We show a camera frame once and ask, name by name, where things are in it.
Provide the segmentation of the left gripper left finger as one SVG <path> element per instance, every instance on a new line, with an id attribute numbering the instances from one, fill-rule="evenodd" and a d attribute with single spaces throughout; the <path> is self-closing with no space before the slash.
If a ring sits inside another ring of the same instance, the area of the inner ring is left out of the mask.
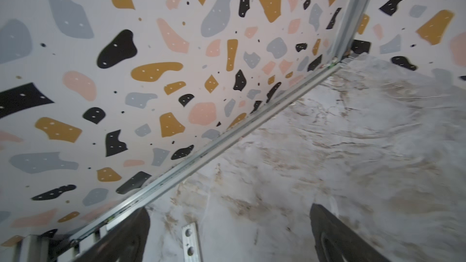
<path id="1" fill-rule="evenodd" d="M 75 260 L 77 262 L 141 262 L 149 228 L 148 211 L 141 207 Z"/>

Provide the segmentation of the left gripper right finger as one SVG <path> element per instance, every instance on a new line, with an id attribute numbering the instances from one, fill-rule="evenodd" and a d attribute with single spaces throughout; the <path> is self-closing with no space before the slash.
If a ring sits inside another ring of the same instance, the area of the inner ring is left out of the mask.
<path id="1" fill-rule="evenodd" d="M 388 259 L 323 205 L 312 204 L 310 220 L 321 262 L 386 262 Z"/>

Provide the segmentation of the small metal bracket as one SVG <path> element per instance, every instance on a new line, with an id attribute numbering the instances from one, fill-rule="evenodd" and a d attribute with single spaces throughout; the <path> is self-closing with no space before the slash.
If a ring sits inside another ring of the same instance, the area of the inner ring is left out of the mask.
<path id="1" fill-rule="evenodd" d="M 196 222 L 182 227 L 184 262 L 202 262 Z"/>

